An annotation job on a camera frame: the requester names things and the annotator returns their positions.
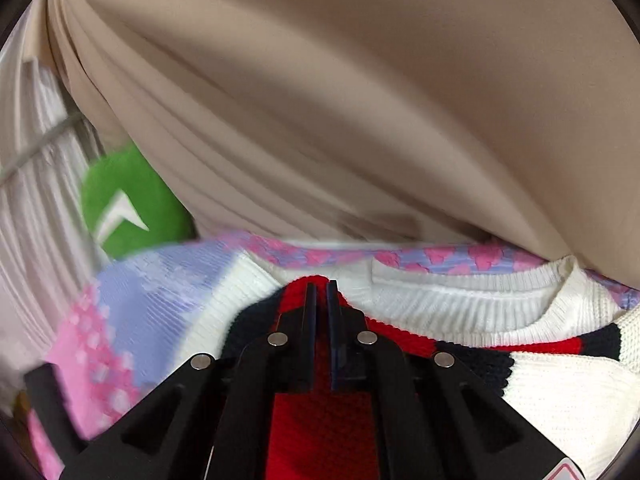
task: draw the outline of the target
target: beige cloth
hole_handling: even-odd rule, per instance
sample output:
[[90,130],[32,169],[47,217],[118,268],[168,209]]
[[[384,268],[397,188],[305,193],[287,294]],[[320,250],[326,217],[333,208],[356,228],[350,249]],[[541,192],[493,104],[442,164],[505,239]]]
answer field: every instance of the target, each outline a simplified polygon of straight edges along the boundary
[[489,232],[640,286],[640,47],[611,0],[48,0],[46,25],[105,142],[207,232]]

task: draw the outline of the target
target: red knit fabric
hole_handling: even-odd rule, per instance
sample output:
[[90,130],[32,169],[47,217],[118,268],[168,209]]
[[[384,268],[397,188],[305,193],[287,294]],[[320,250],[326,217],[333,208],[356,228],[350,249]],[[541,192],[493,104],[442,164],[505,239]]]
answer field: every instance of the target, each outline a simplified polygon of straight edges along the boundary
[[[287,285],[279,312],[305,302],[306,284],[318,289],[318,305],[325,308],[323,276],[300,278]],[[341,294],[340,304],[349,306]],[[367,327],[395,341],[404,352],[430,357],[436,341],[367,318]],[[579,354],[582,342],[575,337],[557,343],[505,346],[504,351]],[[326,316],[319,316],[316,342],[316,382],[306,395],[276,396],[271,423],[267,480],[376,480],[378,460],[374,423],[368,394],[334,394],[330,390],[330,366]]]

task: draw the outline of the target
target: warning label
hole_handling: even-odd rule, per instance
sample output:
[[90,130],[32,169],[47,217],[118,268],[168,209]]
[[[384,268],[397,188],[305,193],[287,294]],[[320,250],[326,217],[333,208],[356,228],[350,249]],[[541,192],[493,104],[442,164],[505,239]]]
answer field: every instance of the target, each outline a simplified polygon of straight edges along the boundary
[[584,476],[571,460],[565,458],[543,480],[584,480]]

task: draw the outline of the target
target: metal rivet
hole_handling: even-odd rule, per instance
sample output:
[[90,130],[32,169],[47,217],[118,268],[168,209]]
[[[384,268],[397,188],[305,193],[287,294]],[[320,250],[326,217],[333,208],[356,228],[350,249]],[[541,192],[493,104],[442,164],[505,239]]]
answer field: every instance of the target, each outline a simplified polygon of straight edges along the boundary
[[282,332],[274,332],[267,338],[267,341],[271,346],[285,345],[288,340],[289,338],[287,337],[287,334],[283,334]]
[[369,332],[369,330],[363,330],[358,334],[358,341],[363,345],[373,345],[378,340],[378,336],[375,332]]
[[456,362],[453,355],[446,352],[438,352],[434,356],[433,361],[442,368],[451,368]]
[[191,358],[191,367],[196,370],[204,370],[205,368],[209,368],[211,364],[211,357],[206,354],[198,354],[194,355]]

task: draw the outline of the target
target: white sweater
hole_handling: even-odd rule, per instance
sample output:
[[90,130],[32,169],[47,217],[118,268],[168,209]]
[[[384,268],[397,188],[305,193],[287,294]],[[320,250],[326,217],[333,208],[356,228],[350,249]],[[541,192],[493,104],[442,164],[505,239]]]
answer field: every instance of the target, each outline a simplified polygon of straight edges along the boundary
[[620,362],[512,352],[504,399],[573,458],[588,480],[606,468],[638,420],[640,310],[624,314],[573,257],[513,274],[449,276],[393,269],[371,259],[282,269],[239,253],[188,330],[175,367],[198,352],[219,356],[240,310],[313,274],[337,280],[350,305],[375,320],[467,346],[559,341],[615,320],[623,334]]

